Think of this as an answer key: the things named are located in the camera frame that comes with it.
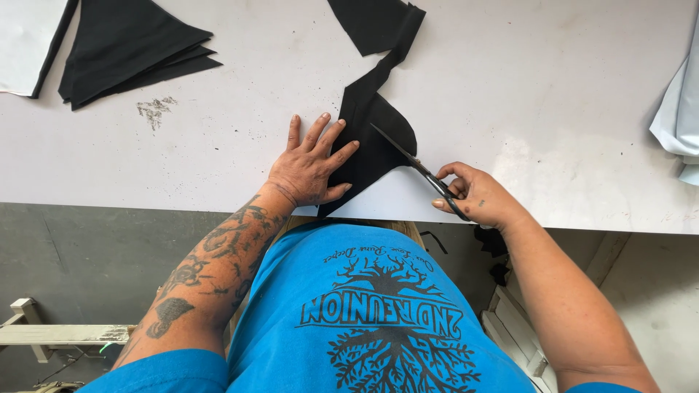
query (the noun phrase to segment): person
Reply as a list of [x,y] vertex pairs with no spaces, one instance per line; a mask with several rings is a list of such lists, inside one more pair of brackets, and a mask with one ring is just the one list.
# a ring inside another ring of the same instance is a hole
[[[269,179],[172,272],[111,372],[89,392],[536,392],[486,337],[454,283],[407,236],[321,220],[275,235],[299,206],[340,198],[328,176],[361,148],[329,156],[343,130],[324,113]],[[656,383],[607,299],[489,174],[461,162],[457,205],[503,235],[558,389],[655,393]],[[433,205],[451,212],[443,200]],[[226,324],[250,292],[224,360]]]

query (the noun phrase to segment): left hand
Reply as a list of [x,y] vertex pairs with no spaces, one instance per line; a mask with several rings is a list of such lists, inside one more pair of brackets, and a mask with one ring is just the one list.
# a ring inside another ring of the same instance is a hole
[[301,119],[294,115],[289,125],[287,150],[272,165],[266,184],[274,185],[295,206],[321,205],[342,197],[352,186],[349,183],[328,188],[328,177],[359,149],[359,141],[352,141],[328,157],[333,142],[345,128],[340,119],[320,138],[330,121],[330,113],[323,113],[300,142]]

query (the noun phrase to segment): scissor handle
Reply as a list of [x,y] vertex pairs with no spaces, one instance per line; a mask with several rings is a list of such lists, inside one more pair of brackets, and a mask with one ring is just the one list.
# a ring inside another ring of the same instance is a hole
[[459,197],[449,190],[448,186],[443,181],[438,180],[432,173],[429,173],[425,177],[427,178],[427,181],[432,184],[432,187],[434,187],[435,190],[442,195],[442,198],[447,201],[449,207],[452,208],[452,211],[454,214],[456,214],[456,216],[464,221],[470,221],[470,219],[466,217],[466,215],[463,214],[463,211],[461,211],[461,209],[456,205],[456,202],[454,202],[454,199],[458,199]]

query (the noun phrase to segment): forearm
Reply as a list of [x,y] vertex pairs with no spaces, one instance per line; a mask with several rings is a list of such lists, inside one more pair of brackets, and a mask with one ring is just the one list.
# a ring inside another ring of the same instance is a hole
[[265,184],[211,231],[163,284],[115,368],[179,348],[223,354],[226,324],[293,209],[276,187]]
[[609,301],[527,213],[503,230],[528,314],[561,391],[596,380],[656,386]]

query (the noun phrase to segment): scissor blade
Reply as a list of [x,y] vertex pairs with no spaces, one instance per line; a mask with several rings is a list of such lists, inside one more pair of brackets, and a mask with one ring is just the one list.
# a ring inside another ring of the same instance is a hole
[[406,156],[406,157],[410,160],[410,163],[411,163],[411,164],[412,164],[413,162],[417,161],[413,155],[411,155],[409,152],[406,152],[406,151],[401,147],[401,145],[397,144],[393,139],[391,139],[390,136],[386,135],[385,132],[381,131],[381,129],[380,129],[379,127],[376,127],[376,126],[375,126],[374,124],[372,124],[372,123],[369,123],[369,124],[371,124],[371,126],[374,127],[374,128],[376,129],[376,131],[379,132],[379,134],[383,135],[384,138],[386,138],[386,139],[388,140],[388,142],[391,142],[391,144],[392,144],[393,146],[395,146],[396,149],[398,149],[398,151],[400,151],[401,153],[403,153],[403,155]]

